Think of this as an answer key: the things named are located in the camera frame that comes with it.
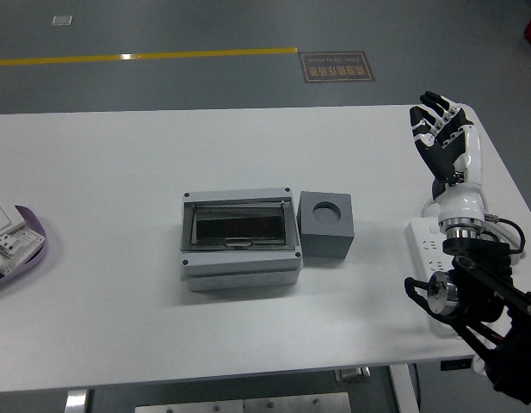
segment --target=gray floor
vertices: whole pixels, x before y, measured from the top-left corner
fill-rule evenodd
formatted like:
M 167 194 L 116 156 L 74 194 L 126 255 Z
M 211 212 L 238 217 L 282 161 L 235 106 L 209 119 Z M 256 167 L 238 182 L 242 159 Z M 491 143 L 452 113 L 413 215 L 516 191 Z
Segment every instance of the gray floor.
M 52 27 L 54 15 L 73 15 L 73 23 Z M 294 46 L 365 51 L 375 76 L 306 84 L 295 55 L 4 66 L 0 114 L 410 104 L 433 90 L 475 109 L 531 209 L 531 46 L 522 36 L 530 19 L 531 0 L 0 1 L 0 59 Z M 418 370 L 424 412 L 531 411 L 470 371 L 440 373 L 437 363 Z M 393 411 L 382 370 L 375 376 L 378 386 L 349 389 L 354 411 Z M 238 398 L 242 390 L 333 391 L 332 380 L 306 373 L 119 386 L 97 390 L 93 411 Z M 64 401 L 65 391 L 0 394 L 0 411 L 61 411 Z

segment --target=white table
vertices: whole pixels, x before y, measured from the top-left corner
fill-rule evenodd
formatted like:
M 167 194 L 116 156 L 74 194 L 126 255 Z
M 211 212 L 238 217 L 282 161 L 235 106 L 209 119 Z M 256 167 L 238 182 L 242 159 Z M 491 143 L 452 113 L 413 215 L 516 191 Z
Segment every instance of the white table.
M 469 117 L 477 117 L 471 109 Z M 222 377 L 466 356 L 404 292 L 404 235 L 430 195 L 409 107 L 0 115 L 0 192 L 49 251 L 0 287 L 0 391 Z M 483 135 L 491 211 L 531 213 Z M 179 280 L 184 192 L 349 193 L 345 261 L 306 259 L 294 287 L 191 293 Z

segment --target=robotic hand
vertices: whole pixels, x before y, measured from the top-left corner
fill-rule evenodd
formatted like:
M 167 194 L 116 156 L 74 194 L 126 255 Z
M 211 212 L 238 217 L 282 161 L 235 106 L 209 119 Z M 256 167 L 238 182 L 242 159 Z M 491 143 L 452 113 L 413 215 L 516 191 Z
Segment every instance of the robotic hand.
M 426 92 L 420 100 L 427 109 L 412 108 L 411 125 L 418 152 L 435 177 L 432 195 L 441 207 L 441 231 L 448 238 L 476 238 L 485 222 L 478 129 L 447 98 Z
M 531 403 L 531 292 L 513 287 L 512 255 L 520 255 L 525 236 L 515 223 L 485 213 L 481 196 L 479 132 L 464 110 L 443 96 L 426 92 L 425 106 L 411 109 L 411 127 L 424 162 L 433 173 L 433 199 L 440 205 L 439 226 L 447 235 L 443 252 L 454 269 L 435 272 L 429 282 L 407 278 L 407 295 L 432 318 L 450 325 L 485 362 L 494 389 Z M 520 235 L 511 249 L 497 223 Z M 427 298 L 417 288 L 426 291 Z M 508 308 L 512 326 L 500 336 L 484 323 Z M 488 349 L 472 332 L 495 345 Z

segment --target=black robot finger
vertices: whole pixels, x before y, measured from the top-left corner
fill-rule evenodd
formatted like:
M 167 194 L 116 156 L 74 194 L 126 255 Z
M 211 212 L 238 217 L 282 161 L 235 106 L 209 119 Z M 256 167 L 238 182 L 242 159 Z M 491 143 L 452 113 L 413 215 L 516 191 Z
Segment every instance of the black robot finger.
M 451 108 L 451 103 L 441 95 L 428 91 L 426 92 L 426 96 L 447 111 Z
M 431 131 L 432 126 L 426 121 L 424 114 L 433 119 L 433 117 L 422 108 L 419 108 L 418 106 L 411 108 L 411 126 L 412 134 L 414 136 L 417 136 L 420 133 L 429 133 Z
M 420 108 L 420 112 L 422 113 L 423 118 L 428 122 L 432 127 L 435 126 L 435 123 L 437 123 L 439 120 L 436 119 L 430 112 L 428 112 L 424 108 Z
M 426 105 L 428 108 L 431 108 L 435 111 L 437 115 L 439 115 L 440 118 L 443 117 L 445 114 L 445 110 L 439 106 L 437 101 L 435 99 L 432 99 L 427 95 L 428 92 L 426 92 L 426 95 L 420 96 L 420 102 L 422 102 L 424 105 Z

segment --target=robot finger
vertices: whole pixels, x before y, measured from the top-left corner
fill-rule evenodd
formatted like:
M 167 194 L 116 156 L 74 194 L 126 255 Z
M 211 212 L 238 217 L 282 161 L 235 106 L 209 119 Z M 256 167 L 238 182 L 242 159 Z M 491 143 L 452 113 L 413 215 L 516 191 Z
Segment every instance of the robot finger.
M 414 136 L 429 133 L 435 124 L 435 118 L 428 111 L 415 106 L 411 108 L 411 127 Z
M 447 125 L 447 118 L 437 116 L 437 112 L 434 109 L 423 105 L 422 110 L 426 113 L 424 118 L 431 125 L 431 130 L 434 134 L 438 133 L 445 125 Z
M 460 110 L 460 106 L 458 106 L 450 99 L 447 99 L 447 97 L 445 96 L 437 95 L 436 93 L 429 91 L 425 93 L 425 96 L 427 96 L 432 102 L 435 102 L 435 104 L 443 108 L 443 118 L 445 120 L 447 120 L 448 117 L 456 114 Z
M 434 95 L 432 94 L 431 92 L 426 92 L 425 95 L 421 95 L 420 96 L 420 102 L 422 102 L 425 106 L 427 106 L 428 108 L 430 109 L 433 109 L 435 111 L 435 113 L 440 117 L 442 118 L 445 114 L 445 109 L 443 108 L 443 106 L 441 106 L 439 103 L 438 103 L 438 100 L 435 99 L 434 97 L 432 97 L 431 95 Z

